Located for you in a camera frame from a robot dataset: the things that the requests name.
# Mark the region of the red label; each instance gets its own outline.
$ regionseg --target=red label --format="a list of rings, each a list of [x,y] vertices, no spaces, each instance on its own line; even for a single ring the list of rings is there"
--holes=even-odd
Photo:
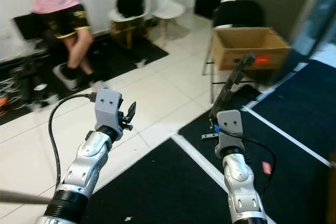
[[[254,62],[255,65],[265,65],[265,64],[269,64],[271,61],[271,57],[264,55],[264,56],[258,56],[256,58],[256,61]]]
[[[267,175],[270,175],[272,172],[272,166],[267,162],[262,163],[262,169],[264,170],[264,173]]]

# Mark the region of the blue part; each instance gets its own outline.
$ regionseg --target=blue part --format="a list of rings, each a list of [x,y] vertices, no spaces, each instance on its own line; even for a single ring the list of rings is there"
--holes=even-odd
[[[215,132],[216,133],[219,133],[220,132],[220,127],[219,127],[219,125],[218,124],[215,124]]]

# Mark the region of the red object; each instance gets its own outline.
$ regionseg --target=red object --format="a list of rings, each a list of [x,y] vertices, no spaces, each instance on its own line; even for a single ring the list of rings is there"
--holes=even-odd
[[[271,57],[264,55],[264,56],[257,56],[256,61],[254,62],[255,65],[265,65],[269,64],[271,61]]]
[[[7,113],[7,111],[4,110],[4,108],[7,105],[7,101],[8,101],[8,97],[0,98],[0,116],[4,116]]]
[[[272,166],[267,163],[267,162],[263,162],[262,163],[262,169],[264,170],[264,173],[267,175],[271,175],[272,172]]]

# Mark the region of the black chair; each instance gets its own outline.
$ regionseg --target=black chair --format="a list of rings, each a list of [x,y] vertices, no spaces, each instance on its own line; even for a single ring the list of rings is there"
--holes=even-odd
[[[248,0],[222,2],[214,11],[213,28],[223,25],[233,27],[264,27],[265,15],[261,6]],[[207,65],[211,65],[211,103],[214,101],[214,85],[225,82],[214,82],[214,65],[210,59],[213,35],[210,39],[202,75],[205,75]]]

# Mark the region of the black shorts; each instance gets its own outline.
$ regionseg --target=black shorts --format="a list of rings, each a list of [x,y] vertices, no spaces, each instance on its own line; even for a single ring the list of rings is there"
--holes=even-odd
[[[81,4],[54,13],[39,15],[59,39],[74,35],[80,29],[90,29],[86,11]]]

